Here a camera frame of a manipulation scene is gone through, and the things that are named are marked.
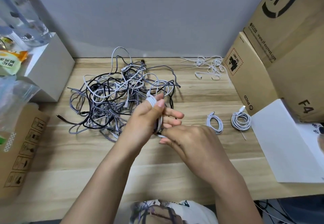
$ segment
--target forearm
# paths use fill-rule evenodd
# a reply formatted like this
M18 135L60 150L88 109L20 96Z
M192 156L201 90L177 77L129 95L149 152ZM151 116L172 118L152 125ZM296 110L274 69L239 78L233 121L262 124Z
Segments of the forearm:
M213 186L219 224L262 224L243 177L233 167Z
M116 143L61 223L113 223L134 159Z

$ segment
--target wooden table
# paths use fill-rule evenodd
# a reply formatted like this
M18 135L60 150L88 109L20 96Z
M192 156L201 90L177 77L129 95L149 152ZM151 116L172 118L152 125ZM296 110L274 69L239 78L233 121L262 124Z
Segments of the wooden table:
M181 85L173 96L174 107L185 114L184 125L205 124L212 111L221 118L224 131L219 138L230 160L244 176L253 199L324 193L324 185L320 184L278 183L253 130L245 132L245 140L232 128L230 118L242 102L226 74L220 80L212 80L210 76L197 79L191 63L183 63L179 58L146 58L145 61L148 67L163 63L174 69ZM80 88L83 75L109 72L110 62L110 58L77 59L67 86ZM173 79L171 71L163 67L154 73L160 79ZM69 107L69 96L70 91L65 89L58 103L41 105L51 119L22 193L11 204L0 207L0 223L62 218L113 146L98 131L68 133L70 125L55 114L80 121ZM158 144L158 138L152 136L135 160L122 201L156 198L190 199L201 204L214 201L211 188L195 177L171 148Z

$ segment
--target gray wall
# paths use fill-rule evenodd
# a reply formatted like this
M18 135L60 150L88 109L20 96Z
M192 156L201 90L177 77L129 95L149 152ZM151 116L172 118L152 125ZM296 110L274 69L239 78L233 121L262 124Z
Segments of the gray wall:
M73 57L225 56L260 0L33 0Z

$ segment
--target tangled cable pile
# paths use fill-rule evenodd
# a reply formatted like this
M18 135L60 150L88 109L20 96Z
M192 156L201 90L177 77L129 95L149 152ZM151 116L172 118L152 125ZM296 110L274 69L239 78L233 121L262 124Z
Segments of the tangled cable pile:
M223 58L221 56L213 56L210 58L198 57L198 58L184 58L184 61L194 62L194 65L201 69L207 69L207 72L196 71L195 76L202 79L202 75L211 75L213 80L219 80L222 76L222 72L227 73L225 67L222 65Z
M72 91L70 96L70 107L78 115L83 117L79 123L67 121L62 116L57 115L63 121L72 124L69 129L70 134L78 134L87 129L99 129L100 133L108 140L116 142L118 136L122 132L122 127L126 125L127 120L124 116L130 116L135 107L142 102L142 98L151 97L162 91L164 97L169 97L170 107L173 108L172 95L175 86L180 88L177 83L177 77L172 68L166 65L159 65L148 68L144 60L126 63L125 60L116 56L116 69L113 70L113 56L117 49L114 49L111 56L111 71L109 73L95 75L85 75L84 83L80 89L69 88ZM126 64L125 67L118 71L118 59L121 58ZM148 70L166 67L172 71L174 80L159 80L153 73L148 73ZM150 79L149 75L153 75L156 80ZM86 80L87 76L94 76L92 79ZM81 111L84 104L88 103L88 110ZM72 132L75 127L83 126L84 128L76 132Z

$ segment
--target transparent plastic bag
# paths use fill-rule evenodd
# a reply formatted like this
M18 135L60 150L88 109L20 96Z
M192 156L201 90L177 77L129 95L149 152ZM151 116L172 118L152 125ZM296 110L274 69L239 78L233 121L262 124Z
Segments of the transparent plastic bag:
M33 84L16 81L16 76L0 77L0 131L15 131L22 108L39 90Z

